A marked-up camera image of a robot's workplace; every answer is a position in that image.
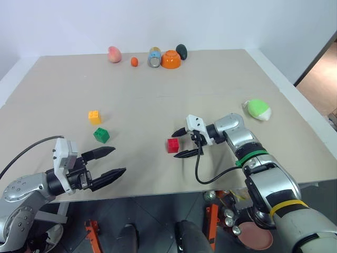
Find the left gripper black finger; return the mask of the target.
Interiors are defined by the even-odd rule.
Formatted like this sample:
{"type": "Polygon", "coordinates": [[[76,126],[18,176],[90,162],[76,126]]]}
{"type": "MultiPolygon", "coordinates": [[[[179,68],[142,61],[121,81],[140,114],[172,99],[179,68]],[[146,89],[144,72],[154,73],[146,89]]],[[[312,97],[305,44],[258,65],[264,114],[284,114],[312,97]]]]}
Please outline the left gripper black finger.
{"type": "Polygon", "coordinates": [[[115,150],[114,147],[108,147],[108,146],[99,147],[97,149],[93,149],[85,153],[82,153],[81,157],[83,158],[85,162],[89,162],[91,160],[97,160],[97,159],[103,158],[109,155],[114,150],[115,150]]]}
{"type": "Polygon", "coordinates": [[[108,186],[109,184],[113,183],[118,178],[120,178],[125,171],[126,168],[118,168],[102,174],[99,178],[92,180],[91,190],[96,191],[105,186],[108,186]]]}

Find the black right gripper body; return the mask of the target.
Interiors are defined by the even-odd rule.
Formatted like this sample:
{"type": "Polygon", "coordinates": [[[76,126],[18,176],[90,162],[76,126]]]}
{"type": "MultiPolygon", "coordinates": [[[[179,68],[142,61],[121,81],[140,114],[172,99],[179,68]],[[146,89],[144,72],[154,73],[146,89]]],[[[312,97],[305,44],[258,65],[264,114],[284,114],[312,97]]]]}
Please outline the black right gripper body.
{"type": "Polygon", "coordinates": [[[196,145],[195,149],[199,149],[198,155],[203,155],[203,148],[202,146],[204,145],[204,137],[200,134],[199,131],[193,130],[190,132],[191,140],[194,142],[196,145]]]}

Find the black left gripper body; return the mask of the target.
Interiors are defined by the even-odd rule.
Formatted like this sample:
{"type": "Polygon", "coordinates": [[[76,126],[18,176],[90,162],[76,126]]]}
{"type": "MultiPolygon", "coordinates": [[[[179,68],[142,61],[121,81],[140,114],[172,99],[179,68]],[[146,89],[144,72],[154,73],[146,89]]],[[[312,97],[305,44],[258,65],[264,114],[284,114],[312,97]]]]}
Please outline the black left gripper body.
{"type": "Polygon", "coordinates": [[[72,169],[69,169],[67,176],[68,182],[72,190],[86,190],[93,191],[91,173],[87,170],[86,165],[92,157],[84,156],[76,159],[72,169]]]}

